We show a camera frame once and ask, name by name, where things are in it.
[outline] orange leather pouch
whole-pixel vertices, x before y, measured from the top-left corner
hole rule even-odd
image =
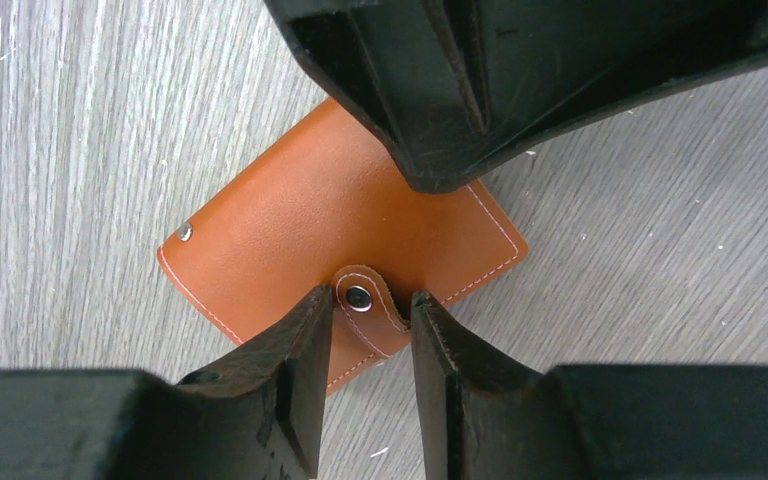
[[[158,250],[172,282],[241,344],[316,285],[337,295],[332,393],[410,343],[413,292],[455,302],[528,252],[480,182],[411,190],[384,146],[326,100]]]

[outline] metal rivet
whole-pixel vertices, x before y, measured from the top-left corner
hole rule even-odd
[[[365,288],[353,285],[346,289],[346,303],[356,312],[368,312],[372,308],[372,295]]]
[[[191,224],[190,222],[184,222],[183,225],[178,227],[178,238],[180,238],[182,242],[186,242],[192,236],[193,236],[193,224]]]

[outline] brown leather wallet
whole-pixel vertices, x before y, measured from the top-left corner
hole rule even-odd
[[[187,299],[237,344],[316,285],[336,291],[328,392],[410,343],[413,292],[455,302],[528,252],[480,182],[414,192],[384,146],[326,100],[158,249]]]

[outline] wallet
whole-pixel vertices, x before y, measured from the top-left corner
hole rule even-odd
[[[170,280],[242,344],[311,288],[335,291],[328,393],[410,343],[414,292],[444,305],[525,258],[484,186],[414,192],[387,150],[327,99],[158,249]]]

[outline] metal snap button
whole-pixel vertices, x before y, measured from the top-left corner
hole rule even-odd
[[[358,285],[346,289],[346,303],[356,312],[368,312],[372,308],[372,295]]]
[[[180,238],[182,242],[186,242],[192,236],[193,236],[193,224],[191,224],[190,222],[184,222],[183,225],[178,227],[178,238]]]

